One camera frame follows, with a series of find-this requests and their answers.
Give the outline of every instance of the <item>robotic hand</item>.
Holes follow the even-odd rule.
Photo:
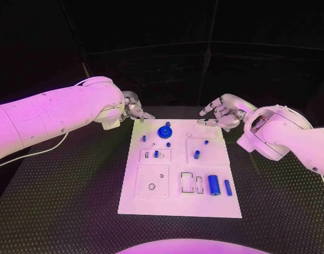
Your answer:
[[[3,104],[0,158],[93,121],[106,130],[116,128],[127,117],[140,121],[155,118],[143,112],[137,95],[121,92],[106,77],[91,77],[71,87]]]
[[[304,166],[324,175],[324,128],[314,129],[305,117],[286,106],[256,108],[231,94],[224,94],[202,109],[214,110],[217,119],[201,119],[198,124],[220,126],[226,131],[244,122],[239,145],[256,150],[267,159],[280,160],[293,152]]]

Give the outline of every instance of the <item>task board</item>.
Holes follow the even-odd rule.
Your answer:
[[[163,139],[158,129],[166,122],[172,136]],[[210,195],[210,175],[218,177],[218,196]],[[197,120],[135,121],[117,213],[241,218],[218,127],[198,125]]]

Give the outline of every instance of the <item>black background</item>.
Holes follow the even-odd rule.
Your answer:
[[[0,103],[72,85],[84,69],[143,105],[233,93],[324,126],[324,6],[0,0]],[[0,195],[19,163],[0,169]]]

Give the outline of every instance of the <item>black textured floor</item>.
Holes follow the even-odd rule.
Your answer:
[[[158,118],[198,118],[197,107],[146,107]],[[324,253],[324,186],[293,154],[280,162],[224,133],[243,219],[117,214],[132,121],[91,123],[49,153],[25,159],[0,199],[0,253],[116,253],[140,243],[200,238],[270,253]],[[32,152],[51,148],[61,137]]]

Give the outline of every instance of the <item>diamond plate surface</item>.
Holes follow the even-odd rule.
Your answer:
[[[198,117],[197,107],[146,107],[158,118]],[[91,123],[64,144],[25,159],[0,199],[0,253],[116,253],[145,242],[197,238],[270,253],[324,253],[324,186],[293,154],[280,162],[224,133],[243,219],[117,214],[132,121]],[[61,137],[38,144],[51,148]]]

